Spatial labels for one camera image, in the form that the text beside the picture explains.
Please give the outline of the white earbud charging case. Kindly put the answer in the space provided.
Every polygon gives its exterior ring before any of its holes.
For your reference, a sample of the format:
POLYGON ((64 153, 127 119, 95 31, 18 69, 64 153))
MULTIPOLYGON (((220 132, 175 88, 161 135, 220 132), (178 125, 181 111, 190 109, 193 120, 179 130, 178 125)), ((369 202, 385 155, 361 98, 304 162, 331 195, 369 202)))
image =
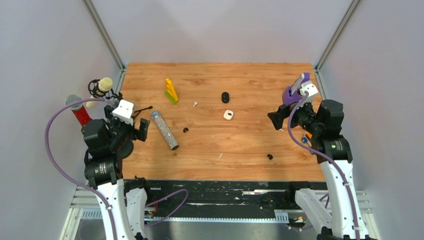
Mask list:
POLYGON ((223 118, 227 121, 232 120, 234 117, 234 112, 232 110, 226 110, 223 114, 223 118))

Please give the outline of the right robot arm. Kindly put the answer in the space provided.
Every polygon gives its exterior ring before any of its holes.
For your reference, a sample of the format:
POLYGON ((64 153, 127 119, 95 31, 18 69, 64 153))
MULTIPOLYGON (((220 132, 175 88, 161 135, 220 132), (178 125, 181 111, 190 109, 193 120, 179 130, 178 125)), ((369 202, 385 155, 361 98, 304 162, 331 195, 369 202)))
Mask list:
POLYGON ((318 240, 369 240, 371 236, 362 218, 353 181, 353 155, 350 144, 340 133, 344 119, 343 104, 323 100, 317 112, 311 103, 281 105, 267 114, 280 130, 287 119, 287 130, 301 127, 311 134, 311 147, 293 141, 316 156, 324 174, 330 209, 327 209, 307 181, 291 182, 286 204, 304 211, 318 240))

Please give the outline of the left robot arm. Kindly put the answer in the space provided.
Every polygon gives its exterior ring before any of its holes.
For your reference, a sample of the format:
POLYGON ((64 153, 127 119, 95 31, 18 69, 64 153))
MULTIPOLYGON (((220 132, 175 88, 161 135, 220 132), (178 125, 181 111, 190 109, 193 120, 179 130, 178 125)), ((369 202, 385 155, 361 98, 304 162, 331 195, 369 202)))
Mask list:
POLYGON ((133 142, 145 141, 150 122, 142 119, 134 126, 133 106, 110 105, 104 108, 106 119, 93 119, 81 133, 87 145, 84 175, 97 197, 108 240, 145 240, 145 207, 153 193, 143 177, 124 180, 123 159, 134 149, 133 142))

